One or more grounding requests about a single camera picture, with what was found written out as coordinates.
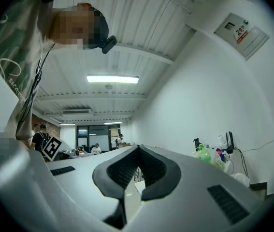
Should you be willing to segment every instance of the corrugated metal ceiling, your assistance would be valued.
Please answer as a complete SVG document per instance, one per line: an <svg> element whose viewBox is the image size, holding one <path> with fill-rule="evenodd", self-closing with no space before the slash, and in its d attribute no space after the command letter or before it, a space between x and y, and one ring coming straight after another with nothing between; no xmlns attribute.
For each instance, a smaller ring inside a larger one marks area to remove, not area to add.
<svg viewBox="0 0 274 232"><path fill-rule="evenodd" d="M193 11L198 0L174 1L55 0L55 8L70 7L79 2L91 3L106 17L109 35L115 35L123 47L114 48L106 55L98 49L64 47L53 50L43 68L34 109L41 114L77 108L90 108L96 113L135 111L195 32L185 21L187 11ZM161 61L156 55L166 58L166 61ZM140 80L136 85L114 84L108 94L105 85L89 84L86 80L88 74L133 75ZM71 99L70 95L75 94L80 98ZM116 95L116 99L108 98L111 95ZM113 115L104 119L128 119L131 116Z"/></svg>

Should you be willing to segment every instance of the fluorescent light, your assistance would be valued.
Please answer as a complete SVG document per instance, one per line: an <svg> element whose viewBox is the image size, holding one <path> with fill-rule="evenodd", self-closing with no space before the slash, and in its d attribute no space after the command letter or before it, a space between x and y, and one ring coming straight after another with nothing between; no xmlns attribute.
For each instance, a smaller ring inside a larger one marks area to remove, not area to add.
<svg viewBox="0 0 274 232"><path fill-rule="evenodd" d="M88 75L89 83L133 83L139 81L138 76L120 76L120 75Z"/></svg>
<svg viewBox="0 0 274 232"><path fill-rule="evenodd" d="M121 124L122 122L110 122L110 123L105 123L105 125L114 125L114 124Z"/></svg>

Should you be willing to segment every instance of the office room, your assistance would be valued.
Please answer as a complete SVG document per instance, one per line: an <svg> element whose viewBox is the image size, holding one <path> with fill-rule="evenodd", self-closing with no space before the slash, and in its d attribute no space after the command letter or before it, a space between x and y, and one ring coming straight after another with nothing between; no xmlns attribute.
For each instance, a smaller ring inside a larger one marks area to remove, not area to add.
<svg viewBox="0 0 274 232"><path fill-rule="evenodd" d="M0 17L0 210L11 228L270 226L272 3L37 1L14 0Z"/></svg>

